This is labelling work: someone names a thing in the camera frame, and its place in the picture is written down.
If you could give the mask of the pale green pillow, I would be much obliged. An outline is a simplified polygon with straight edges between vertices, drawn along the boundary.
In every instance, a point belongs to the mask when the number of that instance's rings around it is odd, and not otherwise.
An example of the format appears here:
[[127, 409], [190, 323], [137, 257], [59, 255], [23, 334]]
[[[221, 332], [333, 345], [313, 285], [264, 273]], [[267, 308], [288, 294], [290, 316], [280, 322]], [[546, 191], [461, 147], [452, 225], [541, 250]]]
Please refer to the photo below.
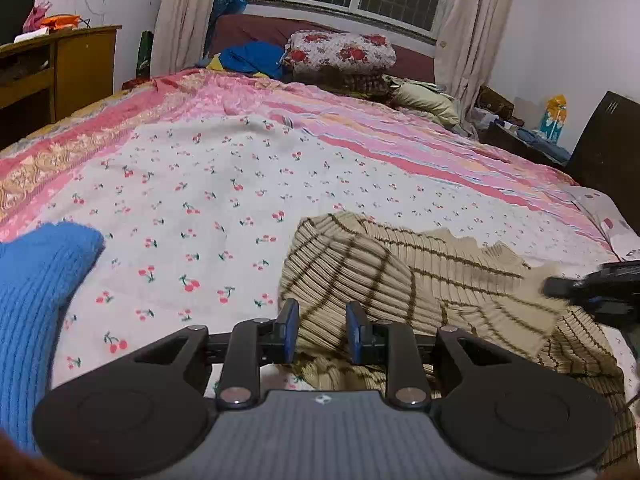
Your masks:
[[424, 115], [444, 128], [460, 125], [460, 116], [454, 101], [442, 92], [435, 91], [427, 82], [386, 76], [390, 89], [390, 106], [398, 110]]

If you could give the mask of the dark bedside table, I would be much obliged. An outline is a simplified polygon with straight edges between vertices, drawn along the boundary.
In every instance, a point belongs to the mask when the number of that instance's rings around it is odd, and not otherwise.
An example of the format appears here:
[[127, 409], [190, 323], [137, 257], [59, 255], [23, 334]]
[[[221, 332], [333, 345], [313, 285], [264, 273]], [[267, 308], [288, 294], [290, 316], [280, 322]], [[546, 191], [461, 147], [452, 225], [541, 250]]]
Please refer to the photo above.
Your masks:
[[514, 117], [513, 112], [511, 101], [491, 88], [481, 86], [470, 109], [470, 119], [480, 142], [502, 148], [535, 164], [564, 168], [570, 160], [570, 153], [526, 129], [524, 122]]

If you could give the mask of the dark wooden headboard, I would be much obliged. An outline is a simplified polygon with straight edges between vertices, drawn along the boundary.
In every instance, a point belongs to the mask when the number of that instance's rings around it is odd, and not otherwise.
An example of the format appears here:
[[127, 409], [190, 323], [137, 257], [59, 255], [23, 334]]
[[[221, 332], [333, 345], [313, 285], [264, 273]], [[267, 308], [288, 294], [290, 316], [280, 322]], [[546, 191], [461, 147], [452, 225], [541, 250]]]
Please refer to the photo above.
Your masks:
[[639, 233], [640, 106], [608, 91], [585, 126], [565, 172], [605, 192]]

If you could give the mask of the beige right curtain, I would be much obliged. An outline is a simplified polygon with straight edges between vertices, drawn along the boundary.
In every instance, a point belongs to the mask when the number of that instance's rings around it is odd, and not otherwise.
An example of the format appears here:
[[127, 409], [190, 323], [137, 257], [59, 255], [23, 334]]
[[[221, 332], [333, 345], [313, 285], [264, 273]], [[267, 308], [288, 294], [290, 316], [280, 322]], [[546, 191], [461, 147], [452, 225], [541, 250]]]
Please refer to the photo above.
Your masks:
[[494, 66], [512, 0], [442, 0], [435, 81], [465, 117]]

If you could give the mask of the maroon bench cushion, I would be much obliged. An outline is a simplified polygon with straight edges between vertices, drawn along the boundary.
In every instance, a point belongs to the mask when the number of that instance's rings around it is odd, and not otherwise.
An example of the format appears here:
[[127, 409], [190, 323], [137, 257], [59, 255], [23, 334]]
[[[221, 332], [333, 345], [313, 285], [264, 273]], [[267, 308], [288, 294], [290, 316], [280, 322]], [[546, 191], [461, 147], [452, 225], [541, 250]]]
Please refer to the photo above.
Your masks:
[[300, 78], [325, 72], [343, 75], [389, 74], [424, 82], [435, 80], [434, 58], [407, 49], [380, 30], [338, 30], [315, 22], [232, 14], [218, 18], [205, 54], [261, 42], [280, 49], [283, 64]]

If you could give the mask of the blue and yellow clothing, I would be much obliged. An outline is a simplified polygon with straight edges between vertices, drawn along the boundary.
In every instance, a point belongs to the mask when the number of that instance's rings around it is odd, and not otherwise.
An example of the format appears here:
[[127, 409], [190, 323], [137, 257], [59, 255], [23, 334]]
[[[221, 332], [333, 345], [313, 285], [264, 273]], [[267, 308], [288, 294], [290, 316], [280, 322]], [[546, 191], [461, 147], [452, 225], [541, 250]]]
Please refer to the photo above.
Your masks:
[[212, 58], [206, 58], [201, 67], [217, 72], [235, 72], [245, 75], [262, 75], [282, 80], [284, 49], [265, 41], [250, 41], [240, 46], [222, 49]]

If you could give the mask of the blue knit folded garment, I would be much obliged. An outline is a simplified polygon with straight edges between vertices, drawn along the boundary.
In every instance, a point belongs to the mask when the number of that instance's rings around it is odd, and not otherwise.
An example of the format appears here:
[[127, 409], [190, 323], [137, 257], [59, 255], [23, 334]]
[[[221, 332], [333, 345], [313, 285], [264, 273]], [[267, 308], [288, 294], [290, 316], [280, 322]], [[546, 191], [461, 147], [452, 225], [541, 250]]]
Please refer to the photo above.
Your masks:
[[32, 414], [47, 391], [65, 311], [104, 247], [72, 222], [45, 223], [1, 244], [1, 429], [36, 450]]

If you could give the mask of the pink striped blanket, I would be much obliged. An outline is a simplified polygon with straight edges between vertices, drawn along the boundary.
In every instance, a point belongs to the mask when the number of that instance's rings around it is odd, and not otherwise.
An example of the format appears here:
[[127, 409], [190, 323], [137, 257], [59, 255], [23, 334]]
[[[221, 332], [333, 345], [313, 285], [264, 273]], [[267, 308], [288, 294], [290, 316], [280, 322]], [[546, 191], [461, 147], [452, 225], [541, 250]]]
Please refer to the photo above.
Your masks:
[[35, 218], [63, 174], [153, 122], [221, 114], [246, 122], [259, 116], [389, 162], [409, 174], [460, 184], [500, 202], [541, 211], [579, 236], [603, 243], [596, 225], [561, 191], [570, 177], [500, 148], [465, 139], [436, 122], [306, 84], [185, 70], [93, 103], [43, 127], [1, 153], [1, 237], [12, 240]]

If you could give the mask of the beige left curtain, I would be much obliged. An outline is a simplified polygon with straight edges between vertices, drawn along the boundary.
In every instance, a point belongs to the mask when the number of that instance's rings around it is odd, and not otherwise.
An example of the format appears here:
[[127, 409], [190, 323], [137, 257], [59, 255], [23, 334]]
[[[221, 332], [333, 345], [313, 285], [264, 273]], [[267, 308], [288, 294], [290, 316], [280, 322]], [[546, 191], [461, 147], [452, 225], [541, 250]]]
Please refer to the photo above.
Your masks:
[[152, 77], [180, 72], [203, 54], [214, 0], [160, 0], [151, 54]]

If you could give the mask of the beige striped ribbed sweater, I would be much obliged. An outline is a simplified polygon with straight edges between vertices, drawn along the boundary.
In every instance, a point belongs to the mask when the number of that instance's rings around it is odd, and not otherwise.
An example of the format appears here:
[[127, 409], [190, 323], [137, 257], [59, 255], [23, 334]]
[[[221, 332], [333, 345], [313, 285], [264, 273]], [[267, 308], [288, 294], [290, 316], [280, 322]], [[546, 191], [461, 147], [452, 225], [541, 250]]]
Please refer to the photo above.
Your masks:
[[379, 367], [349, 363], [349, 301], [370, 318], [404, 322], [420, 335], [451, 324], [600, 393], [618, 413], [600, 467], [632, 464], [637, 430], [622, 370], [587, 312], [542, 294], [552, 273], [505, 244], [480, 247], [445, 229], [413, 232], [345, 211], [306, 218], [279, 284], [280, 299], [299, 304], [295, 373], [317, 389], [384, 389]]

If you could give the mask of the orange object on desk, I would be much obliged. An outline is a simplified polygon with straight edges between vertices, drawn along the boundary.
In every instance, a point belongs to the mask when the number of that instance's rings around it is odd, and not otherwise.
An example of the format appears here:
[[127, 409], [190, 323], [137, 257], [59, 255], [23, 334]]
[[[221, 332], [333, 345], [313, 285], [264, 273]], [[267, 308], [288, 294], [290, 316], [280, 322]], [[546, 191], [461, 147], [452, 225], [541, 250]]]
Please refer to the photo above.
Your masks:
[[50, 30], [60, 30], [63, 28], [75, 28], [80, 23], [80, 16], [77, 14], [55, 14], [46, 16], [40, 21], [40, 27]]

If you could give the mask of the wooden desk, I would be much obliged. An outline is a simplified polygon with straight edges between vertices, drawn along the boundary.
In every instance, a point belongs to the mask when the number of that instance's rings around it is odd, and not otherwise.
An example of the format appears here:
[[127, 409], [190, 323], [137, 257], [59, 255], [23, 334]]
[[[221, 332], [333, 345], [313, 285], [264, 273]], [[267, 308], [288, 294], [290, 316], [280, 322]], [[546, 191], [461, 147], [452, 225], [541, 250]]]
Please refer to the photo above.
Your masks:
[[113, 93], [119, 25], [1, 47], [2, 148]]

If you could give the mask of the red floral pillow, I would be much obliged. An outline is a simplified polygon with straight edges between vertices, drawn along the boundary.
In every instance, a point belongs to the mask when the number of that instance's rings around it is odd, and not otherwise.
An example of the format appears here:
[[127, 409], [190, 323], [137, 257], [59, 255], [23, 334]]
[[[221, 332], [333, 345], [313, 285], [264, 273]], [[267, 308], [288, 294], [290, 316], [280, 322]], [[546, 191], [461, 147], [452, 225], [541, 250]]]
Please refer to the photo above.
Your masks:
[[293, 32], [282, 58], [282, 64], [296, 77], [379, 74], [392, 68], [396, 61], [396, 51], [383, 35], [326, 30]]

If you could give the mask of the white floral pillowcase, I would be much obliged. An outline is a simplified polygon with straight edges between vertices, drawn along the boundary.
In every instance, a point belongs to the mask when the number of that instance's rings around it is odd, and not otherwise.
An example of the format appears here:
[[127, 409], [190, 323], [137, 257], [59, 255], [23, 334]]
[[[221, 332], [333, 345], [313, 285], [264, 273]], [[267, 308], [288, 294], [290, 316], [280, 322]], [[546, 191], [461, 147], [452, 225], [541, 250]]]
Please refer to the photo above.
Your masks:
[[577, 185], [563, 185], [572, 202], [591, 220], [622, 261], [638, 260], [640, 237], [625, 220], [611, 197]]

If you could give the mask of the beige curtain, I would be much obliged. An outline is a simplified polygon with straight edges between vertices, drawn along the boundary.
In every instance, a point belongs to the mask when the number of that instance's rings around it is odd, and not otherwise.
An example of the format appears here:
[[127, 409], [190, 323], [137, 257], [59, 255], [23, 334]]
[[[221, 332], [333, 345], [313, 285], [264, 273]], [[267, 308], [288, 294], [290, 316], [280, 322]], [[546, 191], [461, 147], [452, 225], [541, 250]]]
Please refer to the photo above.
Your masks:
[[442, 0], [435, 81], [465, 117], [494, 66], [512, 0]]
[[151, 54], [152, 77], [180, 72], [203, 54], [214, 0], [160, 0]]

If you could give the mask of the cherry print bed sheet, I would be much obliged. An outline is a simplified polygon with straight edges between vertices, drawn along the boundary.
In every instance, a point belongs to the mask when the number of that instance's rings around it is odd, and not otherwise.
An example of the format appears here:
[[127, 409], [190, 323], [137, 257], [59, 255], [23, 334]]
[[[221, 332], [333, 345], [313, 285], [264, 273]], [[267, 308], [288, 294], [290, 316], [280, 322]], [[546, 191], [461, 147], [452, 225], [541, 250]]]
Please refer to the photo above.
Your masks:
[[299, 222], [352, 212], [413, 232], [501, 243], [529, 266], [581, 276], [613, 259], [603, 243], [540, 211], [258, 116], [145, 125], [62, 177], [30, 228], [74, 222], [104, 247], [67, 307], [53, 356], [62, 384], [183, 326], [214, 333], [272, 318]]

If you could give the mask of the blue plastic bag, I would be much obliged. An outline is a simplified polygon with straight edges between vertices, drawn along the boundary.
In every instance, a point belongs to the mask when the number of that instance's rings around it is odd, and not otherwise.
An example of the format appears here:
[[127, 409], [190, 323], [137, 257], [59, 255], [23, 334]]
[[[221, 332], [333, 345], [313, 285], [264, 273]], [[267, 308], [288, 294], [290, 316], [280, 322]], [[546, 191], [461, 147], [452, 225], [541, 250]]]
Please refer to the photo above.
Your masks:
[[208, 19], [204, 51], [207, 51], [212, 43], [218, 18], [223, 15], [243, 13], [246, 5], [246, 0], [214, 0]]

